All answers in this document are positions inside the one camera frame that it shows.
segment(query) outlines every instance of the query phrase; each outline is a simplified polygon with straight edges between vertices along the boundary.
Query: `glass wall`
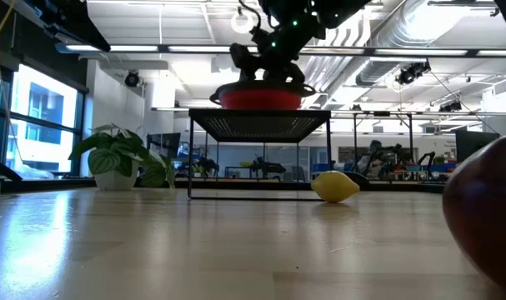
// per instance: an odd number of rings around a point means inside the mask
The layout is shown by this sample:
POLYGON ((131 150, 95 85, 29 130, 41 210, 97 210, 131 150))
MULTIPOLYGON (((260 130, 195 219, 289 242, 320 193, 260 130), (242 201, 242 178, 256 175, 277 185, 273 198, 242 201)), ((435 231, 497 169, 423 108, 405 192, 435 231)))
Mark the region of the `glass wall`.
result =
POLYGON ((68 156, 82 134, 83 95, 25 65, 12 78, 0 80, 0 103, 12 91, 10 122, 0 106, 0 161, 23 179, 78 175, 68 156))

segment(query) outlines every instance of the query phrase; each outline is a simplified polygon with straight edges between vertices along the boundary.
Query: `ceiling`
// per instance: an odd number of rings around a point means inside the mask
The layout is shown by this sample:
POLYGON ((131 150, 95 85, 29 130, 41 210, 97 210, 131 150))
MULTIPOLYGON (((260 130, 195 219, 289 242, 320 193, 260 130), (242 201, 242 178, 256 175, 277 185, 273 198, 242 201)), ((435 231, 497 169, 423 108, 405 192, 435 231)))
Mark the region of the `ceiling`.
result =
MULTIPOLYGON (((364 36, 364 21, 368 20, 371 32, 386 19, 401 3, 401 0, 373 1, 377 6, 374 10, 366 10, 355 18, 354 25, 347 21, 342 26, 347 30, 345 39, 356 30, 355 41, 349 46, 365 43, 359 39, 364 36)), ((239 17, 236 21, 238 28, 232 26, 232 18, 237 12, 238 0, 161 0, 155 4, 149 0, 88 0, 88 11, 101 34, 111 44, 223 44, 231 43, 252 44, 248 33, 237 31, 247 29, 247 19, 239 17)), ((259 8, 254 0, 247 1, 253 7, 259 8)), ((447 31, 435 40, 430 47, 436 48, 506 48, 506 24, 502 16, 490 17, 489 10, 470 11, 447 31)), ((263 16, 263 28, 268 29, 267 20, 263 16)), ((323 43, 312 40, 311 44, 323 43)), ((215 89, 224 84, 238 80, 238 72, 232 65, 229 55, 181 55, 181 54, 106 54, 110 61, 119 62, 154 62, 166 61, 171 71, 177 76, 179 89, 177 99, 181 106, 187 105, 209 106, 208 97, 215 89)), ((307 73, 312 74, 313 57, 301 57, 297 65, 307 73)), ((333 64, 334 59, 325 60, 333 64)), ((503 80, 506 75, 506 59, 475 59, 475 58, 431 58, 432 74, 426 74, 401 92, 396 91, 393 75, 384 77, 381 82, 370 89, 363 89, 359 96, 339 92, 329 85, 325 90, 330 104, 348 105, 353 102, 361 103, 364 109, 398 109, 429 108, 429 104, 451 92, 462 91, 463 100, 477 108, 480 91, 490 88, 492 83, 503 80)), ((317 72, 325 73, 328 65, 321 66, 317 72)), ((332 79, 339 77, 343 69, 332 74, 332 79)), ((148 77, 157 77, 158 71, 145 72, 148 77)))

